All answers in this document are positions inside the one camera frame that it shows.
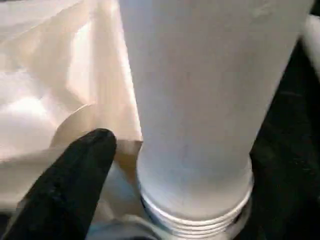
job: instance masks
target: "white cylindrical filter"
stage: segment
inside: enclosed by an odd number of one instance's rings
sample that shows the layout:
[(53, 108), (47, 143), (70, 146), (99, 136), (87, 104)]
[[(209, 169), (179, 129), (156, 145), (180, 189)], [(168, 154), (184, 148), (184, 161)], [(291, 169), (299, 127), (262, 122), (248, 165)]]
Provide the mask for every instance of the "white cylindrical filter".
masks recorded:
[(303, 44), (307, 55), (320, 77), (320, 17), (309, 15), (303, 28)]
[(217, 234), (246, 204), (249, 152), (312, 2), (119, 1), (141, 195), (174, 234)]

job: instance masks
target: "threaded end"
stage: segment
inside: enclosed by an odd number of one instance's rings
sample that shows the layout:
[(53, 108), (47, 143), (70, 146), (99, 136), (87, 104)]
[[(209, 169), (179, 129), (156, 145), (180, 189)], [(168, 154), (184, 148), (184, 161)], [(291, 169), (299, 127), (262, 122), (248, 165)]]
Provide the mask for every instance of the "threaded end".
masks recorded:
[(235, 224), (238, 217), (247, 204), (252, 191), (252, 186), (248, 189), (242, 201), (228, 213), (209, 220), (187, 220), (170, 215), (157, 207), (141, 191), (142, 200), (146, 212), (155, 224), (161, 226), (167, 232), (184, 239), (203, 239), (213, 237), (225, 232), (231, 225)]

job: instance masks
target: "white tube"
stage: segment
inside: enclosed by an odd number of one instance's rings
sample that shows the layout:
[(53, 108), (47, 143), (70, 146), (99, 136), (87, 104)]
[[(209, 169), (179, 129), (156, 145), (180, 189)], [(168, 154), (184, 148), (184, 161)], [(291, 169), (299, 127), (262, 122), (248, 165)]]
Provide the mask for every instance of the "white tube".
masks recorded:
[(313, 1), (119, 2), (142, 197), (169, 229), (214, 233), (248, 200), (249, 152)]
[(303, 44), (307, 55), (320, 77), (320, 17), (309, 15), (303, 28)]

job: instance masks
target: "dark background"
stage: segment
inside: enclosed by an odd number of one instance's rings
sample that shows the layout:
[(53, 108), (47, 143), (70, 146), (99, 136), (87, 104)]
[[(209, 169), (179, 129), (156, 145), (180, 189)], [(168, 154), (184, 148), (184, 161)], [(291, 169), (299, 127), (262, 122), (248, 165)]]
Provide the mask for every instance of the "dark background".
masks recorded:
[(320, 239), (320, 82), (301, 40), (250, 155), (253, 208), (236, 239)]

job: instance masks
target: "white plastic sheet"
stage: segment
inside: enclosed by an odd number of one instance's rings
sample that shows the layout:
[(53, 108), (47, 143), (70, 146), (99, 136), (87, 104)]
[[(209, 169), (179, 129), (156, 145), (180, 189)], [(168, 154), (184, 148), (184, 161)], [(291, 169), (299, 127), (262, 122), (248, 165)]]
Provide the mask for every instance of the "white plastic sheet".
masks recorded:
[(134, 161), (142, 136), (117, 2), (10, 1), (0, 15), (0, 209), (94, 128)]

